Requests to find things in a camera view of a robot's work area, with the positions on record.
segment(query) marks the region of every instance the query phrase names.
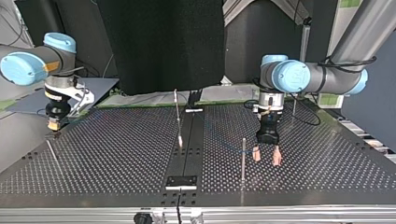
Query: gray pole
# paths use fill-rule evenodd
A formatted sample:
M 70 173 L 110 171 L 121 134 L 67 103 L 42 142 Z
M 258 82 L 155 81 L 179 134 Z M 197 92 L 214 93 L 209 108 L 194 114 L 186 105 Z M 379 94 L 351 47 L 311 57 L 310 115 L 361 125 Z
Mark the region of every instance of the gray pole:
M 332 62 L 356 63 L 373 58 L 395 27 L 395 0 L 364 0 L 338 42 Z M 360 71 L 363 67 L 348 69 Z

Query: black center rail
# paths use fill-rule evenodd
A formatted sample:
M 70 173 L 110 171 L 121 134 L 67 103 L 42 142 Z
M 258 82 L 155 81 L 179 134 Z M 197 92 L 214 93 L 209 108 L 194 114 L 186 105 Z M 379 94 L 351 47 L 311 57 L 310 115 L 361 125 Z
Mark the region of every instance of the black center rail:
M 242 105 L 183 113 L 183 148 L 174 107 L 95 109 L 51 141 L 53 152 L 43 144 L 0 174 L 0 208 L 396 204 L 396 165 L 317 114 L 322 123 L 309 126 L 286 103 L 282 165 L 260 145 L 243 184 L 242 139 L 252 150 L 260 124 Z M 296 116 L 316 122 L 299 105 Z M 166 190 L 170 176 L 196 177 L 197 189 Z

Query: gray pipe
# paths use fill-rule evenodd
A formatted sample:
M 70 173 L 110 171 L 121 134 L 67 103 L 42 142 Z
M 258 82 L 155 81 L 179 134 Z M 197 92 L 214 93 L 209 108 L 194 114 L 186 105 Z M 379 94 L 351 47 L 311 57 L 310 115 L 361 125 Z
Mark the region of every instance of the gray pipe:
M 338 42 L 332 62 L 356 63 L 373 58 L 395 27 L 395 0 L 364 0 Z M 348 69 L 363 68 L 364 65 Z
M 395 0 L 364 0 L 338 42 L 331 61 L 339 64 L 372 59 L 395 27 Z M 308 63 L 307 66 L 311 72 L 311 80 L 304 91 L 345 94 L 361 80 L 361 73 L 323 68 L 315 63 Z M 346 69 L 360 71 L 364 66 L 346 67 Z

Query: black cable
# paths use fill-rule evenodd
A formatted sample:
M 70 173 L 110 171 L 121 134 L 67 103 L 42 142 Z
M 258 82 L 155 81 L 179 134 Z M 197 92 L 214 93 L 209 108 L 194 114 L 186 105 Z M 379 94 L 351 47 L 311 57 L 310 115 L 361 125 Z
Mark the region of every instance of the black cable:
M 15 112 L 12 112 L 11 114 L 5 115 L 4 117 L 2 117 L 2 118 L 0 118 L 0 119 L 6 119 L 6 118 L 8 118 L 9 116 L 12 116 L 12 115 L 14 115 L 14 114 L 15 114 Z
M 294 18 L 293 18 L 293 21 L 294 21 L 294 32 L 296 31 L 297 11 L 298 11 L 298 6 L 300 5 L 300 3 L 301 3 L 301 0 L 298 0 L 297 6 L 296 6 L 296 8 L 294 10 Z
M 21 22 L 21 31 L 20 31 L 20 34 L 18 35 L 18 37 L 17 37 L 14 41 L 12 41 L 10 44 L 7 44 L 7 45 L 5 45 L 5 44 L 0 44 L 0 46 L 1 46 L 1 45 L 9 46 L 9 47 L 12 46 L 13 44 L 17 43 L 18 40 L 21 39 L 22 34 L 23 34 L 23 24 L 22 24 L 22 22 Z
M 86 63 L 86 62 L 82 61 L 81 59 L 76 59 L 76 63 L 80 63 L 80 64 L 78 64 L 77 67 L 80 67 L 81 65 L 83 67 L 85 67 L 86 72 L 87 72 L 87 76 L 88 76 L 88 73 L 90 73 L 90 74 L 92 74 L 95 77 L 100 77 L 99 71 L 95 67 L 90 65 L 89 63 Z
M 177 220 L 178 220 L 178 224 L 182 224 L 183 221 L 181 220 L 181 214 L 180 214 L 180 193 L 178 194 L 178 199 L 177 199 L 177 206 L 176 206 L 176 211 L 177 211 Z
M 246 100 L 244 102 L 244 108 L 246 109 L 253 109 L 253 106 L 258 104 L 259 101 L 258 100 Z
M 313 92 L 311 92 L 311 96 L 312 96 L 312 98 L 314 98 L 315 104 L 319 105 L 318 104 L 318 99 L 316 98 L 316 96 L 314 95 Z
M 40 117 L 47 118 L 47 116 L 40 114 L 40 111 L 42 111 L 42 110 L 46 110 L 46 109 L 45 109 L 45 108 L 38 109 L 35 113 L 36 113 L 38 116 L 40 116 Z
M 361 66 L 361 65 L 368 65 L 370 63 L 374 63 L 376 61 L 376 57 L 374 56 L 373 58 L 366 60 L 366 61 L 361 61 L 361 62 L 356 62 L 356 63 L 333 63 L 332 60 L 330 60 L 331 56 L 326 57 L 323 61 L 318 63 L 318 66 L 321 67 L 333 67 L 336 68 L 340 71 L 343 72 L 348 72 L 348 73 L 360 73 L 360 71 L 353 71 L 353 70 L 348 70 L 345 69 L 345 67 L 355 67 L 355 66 Z
M 268 87 L 264 87 L 262 84 L 260 84 L 260 79 L 258 77 L 254 77 L 251 79 L 254 85 L 260 88 L 261 91 L 269 91 L 272 93 L 283 93 L 282 91 L 276 90 L 276 89 L 269 89 Z
M 301 103 L 301 101 L 298 100 L 298 99 L 297 99 L 295 96 L 293 96 L 291 93 L 289 93 L 289 95 L 290 95 L 295 101 L 297 101 L 297 103 L 298 103 L 299 105 L 302 105 L 302 106 L 305 107 L 305 109 L 307 109 L 311 114 L 313 114 L 313 115 L 317 118 L 318 123 L 311 123 L 311 122 L 308 122 L 308 121 L 303 120 L 303 119 L 300 119 L 300 118 L 298 118 L 297 116 L 294 116 L 294 115 L 292 115 L 292 114 L 291 114 L 291 116 L 294 117 L 295 119 L 299 120 L 300 122 L 304 123 L 304 124 L 308 124 L 308 125 L 311 125 L 311 126 L 319 126 L 320 123 L 321 123 L 321 119 L 320 119 L 320 117 L 317 115 L 317 113 L 315 113 L 315 111 L 313 111 L 313 110 L 312 110 L 311 108 L 309 108 L 307 105 Z

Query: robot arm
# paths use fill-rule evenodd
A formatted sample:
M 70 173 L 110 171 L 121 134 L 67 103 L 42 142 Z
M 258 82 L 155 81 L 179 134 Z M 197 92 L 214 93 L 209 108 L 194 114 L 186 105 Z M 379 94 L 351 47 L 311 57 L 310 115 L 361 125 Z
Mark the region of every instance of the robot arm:
M 94 96 L 74 76 L 81 69 L 75 68 L 76 41 L 68 35 L 48 33 L 44 44 L 34 49 L 0 46 L 0 70 L 6 80 L 20 86 L 45 79 L 49 128 L 58 131 L 70 111 L 75 114 L 84 105 L 93 103 Z M 67 103 L 70 98 L 78 100 L 73 109 Z
M 302 63 L 286 55 L 262 58 L 260 77 L 259 143 L 279 142 L 276 124 L 283 110 L 285 92 L 357 94 L 365 87 L 364 66 L 396 27 L 396 1 L 364 0 L 333 54 L 324 63 Z

